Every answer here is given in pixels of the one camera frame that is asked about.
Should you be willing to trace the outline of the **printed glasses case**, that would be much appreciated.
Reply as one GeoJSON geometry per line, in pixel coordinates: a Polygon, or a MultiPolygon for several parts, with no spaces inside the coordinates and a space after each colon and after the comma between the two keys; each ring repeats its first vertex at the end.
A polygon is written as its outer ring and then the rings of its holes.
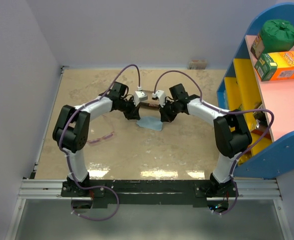
{"type": "Polygon", "coordinates": [[[152,103],[152,102],[147,102],[147,101],[140,102],[140,106],[142,108],[147,108],[147,109],[152,109],[152,110],[158,110],[159,109],[159,104],[152,103]]]}

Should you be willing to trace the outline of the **light blue cleaning cloth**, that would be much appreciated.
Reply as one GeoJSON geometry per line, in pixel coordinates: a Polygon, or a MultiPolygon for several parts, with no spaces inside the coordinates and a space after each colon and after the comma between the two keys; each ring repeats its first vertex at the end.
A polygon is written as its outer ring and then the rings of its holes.
{"type": "Polygon", "coordinates": [[[141,117],[136,124],[141,128],[151,129],[155,131],[162,131],[163,122],[153,116],[144,116],[141,117]]]}

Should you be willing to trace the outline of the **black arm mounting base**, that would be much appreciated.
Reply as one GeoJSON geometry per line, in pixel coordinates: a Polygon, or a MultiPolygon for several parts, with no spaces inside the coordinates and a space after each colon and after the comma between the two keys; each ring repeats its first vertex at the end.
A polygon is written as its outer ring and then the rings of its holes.
{"type": "Polygon", "coordinates": [[[61,196],[93,200],[94,207],[123,205],[189,205],[207,207],[208,198],[235,197],[231,182],[221,185],[211,180],[102,180],[90,179],[91,190],[78,188],[74,182],[62,184],[61,196]]]}

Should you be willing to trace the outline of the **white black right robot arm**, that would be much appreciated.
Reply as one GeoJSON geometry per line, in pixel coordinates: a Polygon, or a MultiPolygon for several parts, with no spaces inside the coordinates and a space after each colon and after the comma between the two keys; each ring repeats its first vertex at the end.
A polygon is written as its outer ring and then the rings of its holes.
{"type": "Polygon", "coordinates": [[[222,196],[227,191],[227,182],[231,181],[236,157],[244,152],[252,143],[244,114],[218,108],[200,99],[198,95],[189,95],[182,84],[171,87],[172,98],[157,90],[152,98],[159,100],[160,119],[163,123],[172,122],[180,113],[192,115],[214,127],[216,147],[219,151],[217,166],[211,177],[210,192],[214,196],[222,196]]]}

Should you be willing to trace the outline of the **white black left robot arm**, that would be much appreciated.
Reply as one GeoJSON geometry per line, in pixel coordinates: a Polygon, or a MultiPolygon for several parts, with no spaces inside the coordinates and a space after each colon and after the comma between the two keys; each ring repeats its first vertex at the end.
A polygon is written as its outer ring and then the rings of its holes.
{"type": "Polygon", "coordinates": [[[115,82],[111,89],[98,95],[94,100],[78,106],[62,107],[53,139],[65,154],[69,169],[68,181],[73,183],[73,191],[85,196],[90,191],[89,172],[85,165],[83,148],[87,143],[90,122],[111,111],[120,111],[128,120],[139,120],[140,102],[147,99],[143,91],[135,91],[130,98],[125,84],[115,82]]]}

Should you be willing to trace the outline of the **pink transparent sunglasses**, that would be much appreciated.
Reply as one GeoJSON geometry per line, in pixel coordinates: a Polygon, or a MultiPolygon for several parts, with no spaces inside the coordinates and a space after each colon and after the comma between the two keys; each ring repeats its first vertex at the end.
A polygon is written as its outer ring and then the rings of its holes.
{"type": "Polygon", "coordinates": [[[112,131],[107,135],[104,135],[102,137],[99,137],[99,138],[96,138],[96,139],[93,139],[93,140],[87,140],[87,144],[93,145],[93,144],[99,143],[99,142],[101,142],[103,140],[107,140],[107,139],[111,138],[115,133],[113,125],[111,125],[111,129],[112,129],[112,131]]]}

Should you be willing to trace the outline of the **dark foil snack packet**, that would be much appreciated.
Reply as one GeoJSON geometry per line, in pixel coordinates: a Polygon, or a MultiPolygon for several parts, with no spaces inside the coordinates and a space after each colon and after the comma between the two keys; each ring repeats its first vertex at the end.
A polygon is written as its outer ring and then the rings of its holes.
{"type": "MultiPolygon", "coordinates": [[[[262,102],[256,103],[254,109],[263,109],[262,102]]],[[[251,133],[261,136],[268,126],[265,113],[262,111],[256,111],[252,113],[252,116],[254,120],[251,123],[250,131],[251,133]]],[[[271,140],[269,130],[264,138],[271,140]]]]}

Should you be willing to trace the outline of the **blue pink yellow shelf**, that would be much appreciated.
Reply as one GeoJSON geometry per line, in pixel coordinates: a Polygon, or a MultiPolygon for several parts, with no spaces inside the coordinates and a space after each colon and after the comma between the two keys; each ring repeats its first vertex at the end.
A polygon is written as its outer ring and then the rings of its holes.
{"type": "Polygon", "coordinates": [[[236,177],[273,179],[294,170],[294,79],[261,82],[250,52],[255,36],[271,19],[284,19],[294,26],[294,3],[271,6],[251,22],[217,89],[221,108],[250,110],[262,102],[269,110],[267,119],[273,120],[271,140],[253,137],[252,157],[235,168],[236,177]]]}

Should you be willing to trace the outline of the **small brown printed box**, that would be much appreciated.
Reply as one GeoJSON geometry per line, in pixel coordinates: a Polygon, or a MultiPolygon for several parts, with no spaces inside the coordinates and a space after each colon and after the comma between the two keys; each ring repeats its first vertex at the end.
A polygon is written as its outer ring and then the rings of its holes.
{"type": "Polygon", "coordinates": [[[264,44],[260,34],[258,34],[255,40],[253,41],[250,51],[255,56],[256,59],[259,59],[261,54],[263,53],[264,44]]]}

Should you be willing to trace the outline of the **orange green snack box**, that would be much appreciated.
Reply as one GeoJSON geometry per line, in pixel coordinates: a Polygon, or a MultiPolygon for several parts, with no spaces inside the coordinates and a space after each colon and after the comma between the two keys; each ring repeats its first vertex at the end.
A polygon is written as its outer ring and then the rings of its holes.
{"type": "Polygon", "coordinates": [[[261,82],[294,79],[294,51],[263,53],[254,69],[261,82]]]}

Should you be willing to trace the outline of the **green wrapped package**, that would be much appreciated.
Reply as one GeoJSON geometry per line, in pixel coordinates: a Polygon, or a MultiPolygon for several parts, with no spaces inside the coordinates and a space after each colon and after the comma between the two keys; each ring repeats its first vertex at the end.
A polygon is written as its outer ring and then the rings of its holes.
{"type": "Polygon", "coordinates": [[[286,52],[294,46],[294,26],[287,20],[267,20],[259,36],[263,44],[263,54],[286,52]]]}

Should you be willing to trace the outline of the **aluminium table edge rail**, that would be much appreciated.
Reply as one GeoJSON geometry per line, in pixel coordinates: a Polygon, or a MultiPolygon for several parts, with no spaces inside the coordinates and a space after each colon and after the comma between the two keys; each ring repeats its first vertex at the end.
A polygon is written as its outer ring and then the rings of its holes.
{"type": "Polygon", "coordinates": [[[33,180],[35,178],[35,176],[36,176],[36,172],[37,172],[40,157],[41,157],[41,152],[42,152],[43,145],[44,145],[44,142],[45,142],[45,138],[46,138],[46,135],[47,135],[47,132],[48,132],[48,128],[49,128],[52,112],[53,112],[53,109],[54,109],[54,105],[55,105],[55,102],[56,102],[56,99],[57,99],[57,95],[58,95],[58,92],[59,92],[59,88],[60,88],[60,85],[61,85],[61,81],[62,81],[62,78],[63,78],[64,71],[67,68],[69,68],[69,66],[67,66],[67,65],[63,65],[60,68],[60,78],[59,78],[59,81],[58,81],[57,89],[55,90],[54,95],[53,95],[53,101],[52,101],[51,108],[50,108],[50,111],[49,111],[49,116],[48,116],[48,119],[47,119],[47,122],[46,122],[45,131],[44,131],[41,143],[40,143],[38,153],[36,155],[35,163],[33,165],[32,171],[31,171],[30,176],[28,177],[28,179],[33,180]]]}

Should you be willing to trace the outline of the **aluminium front frame rail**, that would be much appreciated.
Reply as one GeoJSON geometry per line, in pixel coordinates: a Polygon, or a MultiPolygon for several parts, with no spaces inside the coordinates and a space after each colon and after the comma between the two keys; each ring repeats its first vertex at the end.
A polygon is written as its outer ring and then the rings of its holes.
{"type": "Polygon", "coordinates": [[[209,207],[219,215],[227,212],[222,205],[232,208],[241,200],[272,200],[284,238],[292,238],[287,217],[282,211],[279,186],[274,179],[236,179],[219,186],[205,179],[91,179],[88,183],[90,188],[85,190],[76,189],[72,183],[61,179],[24,178],[6,239],[13,240],[16,237],[27,199],[70,200],[81,204],[96,200],[101,208],[108,204],[191,205],[194,208],[209,207]]]}

